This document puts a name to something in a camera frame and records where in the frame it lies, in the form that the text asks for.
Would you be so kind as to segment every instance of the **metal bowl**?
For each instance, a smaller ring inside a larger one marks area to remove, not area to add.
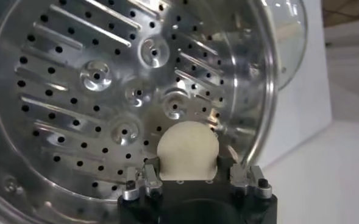
[[[274,112],[261,1],[0,1],[0,218],[118,220],[125,169],[208,125],[246,167]]]

